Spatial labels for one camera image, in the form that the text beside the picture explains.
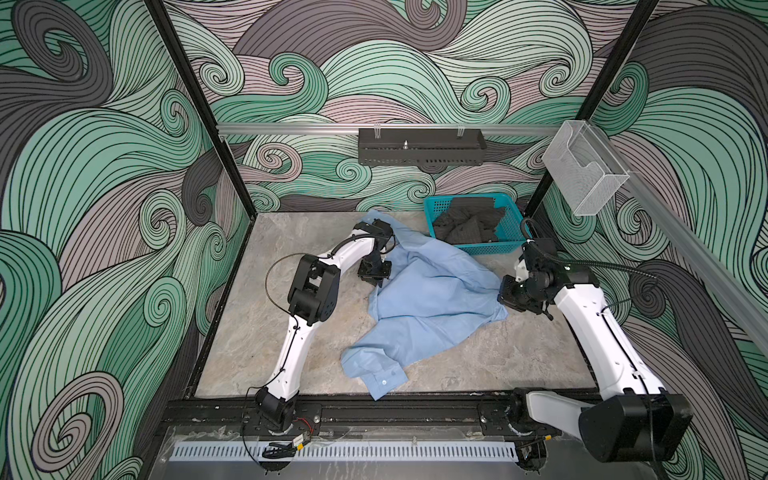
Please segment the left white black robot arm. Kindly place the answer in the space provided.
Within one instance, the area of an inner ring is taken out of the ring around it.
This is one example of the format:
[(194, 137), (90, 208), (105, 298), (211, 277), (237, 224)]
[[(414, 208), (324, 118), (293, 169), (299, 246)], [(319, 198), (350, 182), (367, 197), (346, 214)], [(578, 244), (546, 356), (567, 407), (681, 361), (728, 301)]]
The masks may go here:
[(286, 337), (276, 366), (255, 394), (260, 416), (285, 431), (293, 422), (300, 378), (316, 326), (327, 321), (336, 309), (340, 282), (350, 268), (358, 268), (362, 281), (380, 286), (391, 273), (386, 255), (396, 245), (392, 226), (383, 220), (358, 222), (350, 235), (325, 253), (301, 253), (287, 293)]

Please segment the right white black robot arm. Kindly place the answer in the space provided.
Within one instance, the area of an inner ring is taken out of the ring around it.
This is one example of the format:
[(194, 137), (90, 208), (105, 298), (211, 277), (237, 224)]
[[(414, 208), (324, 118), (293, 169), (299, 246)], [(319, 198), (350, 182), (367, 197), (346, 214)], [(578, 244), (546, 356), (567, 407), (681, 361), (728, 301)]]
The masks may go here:
[(612, 312), (594, 274), (599, 263), (561, 259), (549, 239), (528, 239), (498, 300), (518, 312), (547, 315), (555, 306), (586, 355), (600, 402), (550, 390), (524, 395), (534, 422), (580, 440), (602, 462), (669, 461), (693, 418), (682, 394), (671, 393), (645, 364)]

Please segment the light blue long sleeve shirt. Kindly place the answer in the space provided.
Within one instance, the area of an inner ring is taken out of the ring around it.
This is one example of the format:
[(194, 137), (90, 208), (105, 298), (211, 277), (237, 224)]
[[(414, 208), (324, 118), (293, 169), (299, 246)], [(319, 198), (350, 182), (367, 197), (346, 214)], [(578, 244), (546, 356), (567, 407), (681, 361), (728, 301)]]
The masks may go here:
[(341, 367), (379, 400), (408, 381), (408, 366), (505, 320), (508, 310), (498, 301), (499, 276), (466, 252), (376, 210), (363, 219), (389, 223), (397, 246), (390, 277), (369, 296), (375, 325), (343, 352)]

